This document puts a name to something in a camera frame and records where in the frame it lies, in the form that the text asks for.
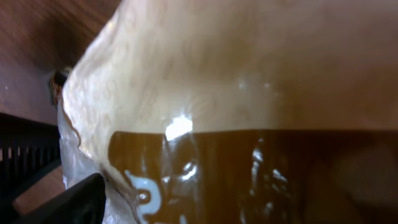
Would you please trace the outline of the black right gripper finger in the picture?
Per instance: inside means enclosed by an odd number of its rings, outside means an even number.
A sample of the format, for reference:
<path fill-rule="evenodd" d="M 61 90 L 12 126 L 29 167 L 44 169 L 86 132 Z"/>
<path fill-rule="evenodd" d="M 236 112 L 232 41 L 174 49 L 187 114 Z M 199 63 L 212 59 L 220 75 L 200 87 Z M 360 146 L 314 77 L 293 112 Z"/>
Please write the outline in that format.
<path fill-rule="evenodd" d="M 94 173 L 14 224 L 102 224 L 105 203 L 104 179 Z"/>

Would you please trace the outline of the brown snack bag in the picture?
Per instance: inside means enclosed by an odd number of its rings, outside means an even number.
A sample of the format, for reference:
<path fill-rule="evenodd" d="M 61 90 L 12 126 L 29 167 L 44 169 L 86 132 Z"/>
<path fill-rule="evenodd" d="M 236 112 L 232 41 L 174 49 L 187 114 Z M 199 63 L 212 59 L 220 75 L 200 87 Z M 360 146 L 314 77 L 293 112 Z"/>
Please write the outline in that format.
<path fill-rule="evenodd" d="M 397 2 L 123 0 L 58 125 L 105 223 L 396 223 Z"/>

